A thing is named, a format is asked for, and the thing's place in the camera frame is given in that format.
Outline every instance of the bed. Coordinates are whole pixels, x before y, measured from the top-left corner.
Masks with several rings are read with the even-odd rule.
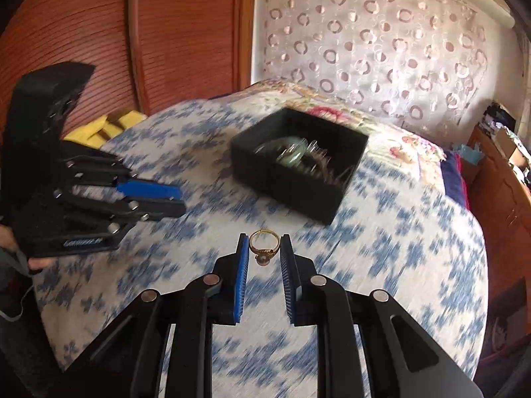
[[[284,106],[370,136],[328,227],[232,178],[230,139]],[[104,149],[122,155],[139,176],[179,184],[189,210],[177,220],[137,224],[117,251],[62,258],[34,278],[62,367],[142,290],[182,289],[218,256],[234,252],[241,232],[269,228],[290,234],[298,254],[345,288],[389,291],[474,375],[487,318],[483,234],[471,213],[444,194],[440,147],[307,88],[265,81],[224,98],[179,103]],[[242,323],[214,327],[213,390],[221,397],[315,396],[314,329],[289,324],[278,256],[267,267],[251,259]]]

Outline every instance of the gold ring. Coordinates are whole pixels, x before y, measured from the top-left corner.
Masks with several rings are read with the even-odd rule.
[[[273,235],[275,238],[277,238],[277,246],[275,248],[256,248],[253,246],[253,238],[255,236],[258,236],[262,233],[268,233],[270,235]],[[256,261],[260,266],[267,266],[269,265],[269,261],[273,258],[275,254],[277,254],[279,248],[280,248],[280,237],[269,229],[260,229],[254,232],[249,237],[249,248],[251,251],[256,254]]]

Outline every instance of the open jewelry box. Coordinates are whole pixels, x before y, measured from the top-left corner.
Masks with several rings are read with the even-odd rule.
[[[265,142],[295,136],[317,141],[341,184],[301,173],[255,150]],[[331,121],[283,108],[236,135],[230,146],[234,178],[324,224],[331,224],[362,158],[368,136]]]

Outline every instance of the wooden dresser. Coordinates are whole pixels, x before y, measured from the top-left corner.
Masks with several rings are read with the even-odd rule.
[[[531,194],[492,140],[477,127],[468,141],[471,147],[476,143],[485,157],[468,196],[485,236],[492,299],[521,278],[531,282]],[[528,289],[528,307],[530,297]]]

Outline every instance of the blue and white floral sheet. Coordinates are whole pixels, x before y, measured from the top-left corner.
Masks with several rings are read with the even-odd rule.
[[[233,180],[231,138],[273,110],[245,103],[184,102],[107,145],[140,176],[179,184],[188,212],[139,223],[117,251],[62,258],[34,278],[59,364],[67,367],[142,290],[182,289],[234,252],[241,232],[270,228],[290,234],[298,254],[345,288],[387,289],[473,376],[487,313],[487,263],[471,213],[365,156],[333,224],[308,221]],[[289,324],[279,256],[267,267],[250,260],[242,322],[214,327],[213,347],[215,397],[316,395],[314,329]]]

